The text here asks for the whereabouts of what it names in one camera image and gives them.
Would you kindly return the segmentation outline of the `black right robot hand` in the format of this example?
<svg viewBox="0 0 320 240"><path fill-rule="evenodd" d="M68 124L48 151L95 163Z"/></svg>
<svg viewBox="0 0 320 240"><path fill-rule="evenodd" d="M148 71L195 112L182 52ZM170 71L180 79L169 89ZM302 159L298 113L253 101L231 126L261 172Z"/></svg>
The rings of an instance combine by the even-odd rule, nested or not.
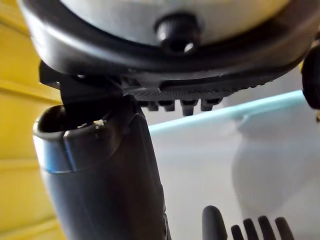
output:
<svg viewBox="0 0 320 240"><path fill-rule="evenodd" d="M69 240L169 240L142 108L184 116L302 64L320 108L317 0L21 0L39 81L61 105L33 125L41 176Z"/></svg>

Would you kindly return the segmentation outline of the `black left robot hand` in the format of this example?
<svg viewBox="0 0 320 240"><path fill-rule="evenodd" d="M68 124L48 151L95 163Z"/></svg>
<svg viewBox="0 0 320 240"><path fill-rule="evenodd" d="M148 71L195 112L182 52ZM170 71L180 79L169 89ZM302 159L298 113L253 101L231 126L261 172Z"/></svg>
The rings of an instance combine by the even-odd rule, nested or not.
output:
<svg viewBox="0 0 320 240"><path fill-rule="evenodd" d="M276 235L267 216L262 215L258 218L262 238L264 240L275 240ZM275 224L282 240L294 240L295 237L287 220L284 217L275 219ZM243 220L243 226L248 240L258 240L258 232L253 220L247 218ZM224 219L220 210L213 205L208 205L202 212L202 238L204 240L227 240L228 234Z"/></svg>

